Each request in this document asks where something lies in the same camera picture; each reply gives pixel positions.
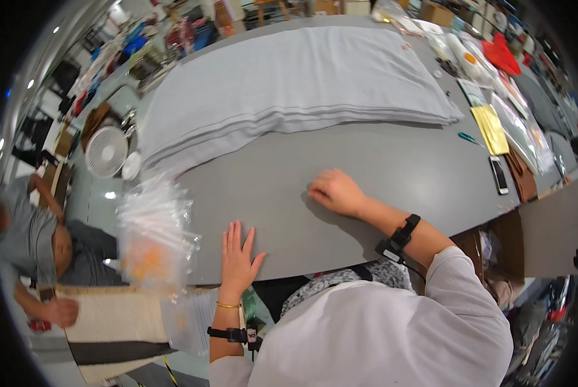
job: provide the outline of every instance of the smartphone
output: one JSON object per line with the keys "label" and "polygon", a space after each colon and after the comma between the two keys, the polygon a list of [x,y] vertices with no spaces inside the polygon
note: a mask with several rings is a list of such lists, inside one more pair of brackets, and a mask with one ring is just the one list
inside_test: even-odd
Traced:
{"label": "smartphone", "polygon": [[493,171],[493,176],[495,177],[495,184],[497,185],[497,192],[500,195],[505,195],[508,193],[508,184],[506,184],[506,177],[504,176],[504,170],[502,169],[502,162],[498,156],[490,156],[489,161],[491,162],[491,169]]}

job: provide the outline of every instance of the scissors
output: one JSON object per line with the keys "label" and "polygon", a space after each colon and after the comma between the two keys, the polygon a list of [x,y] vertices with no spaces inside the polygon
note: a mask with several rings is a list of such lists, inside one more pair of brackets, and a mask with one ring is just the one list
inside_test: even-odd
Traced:
{"label": "scissors", "polygon": [[476,139],[474,137],[471,137],[469,134],[465,133],[465,132],[459,132],[458,136],[461,137],[463,140],[467,140],[470,143],[474,143],[476,145],[480,145],[481,147],[485,148],[486,147],[483,144],[480,144],[478,141],[476,141]]}

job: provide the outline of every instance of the stack of folded cloth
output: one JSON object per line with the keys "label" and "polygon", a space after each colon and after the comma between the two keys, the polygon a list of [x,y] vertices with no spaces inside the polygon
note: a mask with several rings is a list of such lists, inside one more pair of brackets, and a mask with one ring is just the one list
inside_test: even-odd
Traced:
{"label": "stack of folded cloth", "polygon": [[411,46],[381,28],[301,28],[177,66],[140,135],[147,168],[187,170],[270,131],[347,121],[448,125],[463,114]]}

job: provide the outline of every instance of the gold bracelet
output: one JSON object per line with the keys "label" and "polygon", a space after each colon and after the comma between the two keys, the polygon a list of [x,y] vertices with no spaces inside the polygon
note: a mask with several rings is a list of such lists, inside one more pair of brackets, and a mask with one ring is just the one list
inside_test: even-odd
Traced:
{"label": "gold bracelet", "polygon": [[239,308],[240,306],[242,306],[242,303],[239,303],[239,305],[225,305],[223,303],[216,301],[216,305],[222,306],[223,308]]}

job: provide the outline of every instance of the white fan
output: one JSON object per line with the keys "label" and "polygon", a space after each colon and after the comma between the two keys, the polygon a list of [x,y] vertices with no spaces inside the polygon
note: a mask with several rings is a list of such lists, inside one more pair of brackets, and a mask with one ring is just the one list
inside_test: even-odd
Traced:
{"label": "white fan", "polygon": [[100,178],[113,177],[128,156],[128,141],[123,132],[107,126],[95,132],[87,144],[84,160],[87,169]]}

